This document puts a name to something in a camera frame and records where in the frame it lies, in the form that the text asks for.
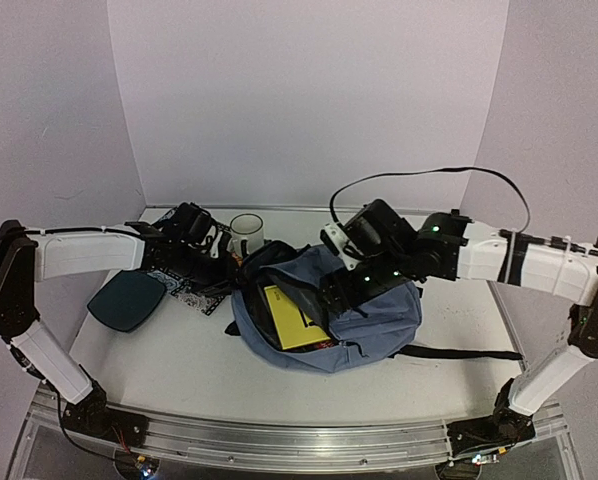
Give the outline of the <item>blue grey backpack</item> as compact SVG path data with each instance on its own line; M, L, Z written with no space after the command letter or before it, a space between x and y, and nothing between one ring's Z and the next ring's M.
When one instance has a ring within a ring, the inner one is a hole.
M227 330L239 336L252 353L267 363L293 371L333 374L393 358L397 355L432 360L491 358L519 361L511 351L439 349L415 344L423 320L420 290L401 284L361 304L334 313L327 309L319 283L342 267L323 245L300 250L275 240L243 261L231 295L234 320ZM277 287L302 311L303 323L322 328L328 340L283 349L265 297Z

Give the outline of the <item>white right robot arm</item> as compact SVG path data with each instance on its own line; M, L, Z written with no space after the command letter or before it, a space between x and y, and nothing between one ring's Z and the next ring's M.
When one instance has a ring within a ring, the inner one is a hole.
M408 280L487 282L528 294L525 312L546 326L547 308L563 319L517 377L497 394L492 412L448 426L454 458L494 453L531 440L540 408L581 370L598 360L598 238L576 243L496 228L453 210L412 226L386 202L375 200L347 221L332 218L320 233L342 266L323 280L325 306L339 312L360 306Z

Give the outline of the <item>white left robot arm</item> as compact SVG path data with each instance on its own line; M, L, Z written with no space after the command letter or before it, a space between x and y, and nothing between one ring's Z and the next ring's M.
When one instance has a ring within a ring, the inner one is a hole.
M153 222L114 226L0 226L0 338L27 373L59 402L58 423L71 433L140 446L148 419L110 405L107 389L57 339L39 287L73 276L112 273L84 311L115 333L133 333L168 293L165 279L193 293L229 293L238 268L229 227L189 202Z

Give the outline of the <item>yellow book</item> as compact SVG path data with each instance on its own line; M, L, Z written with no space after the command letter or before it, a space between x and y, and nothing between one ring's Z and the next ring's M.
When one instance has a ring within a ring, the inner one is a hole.
M283 350L329 341L330 337L277 286L264 294Z

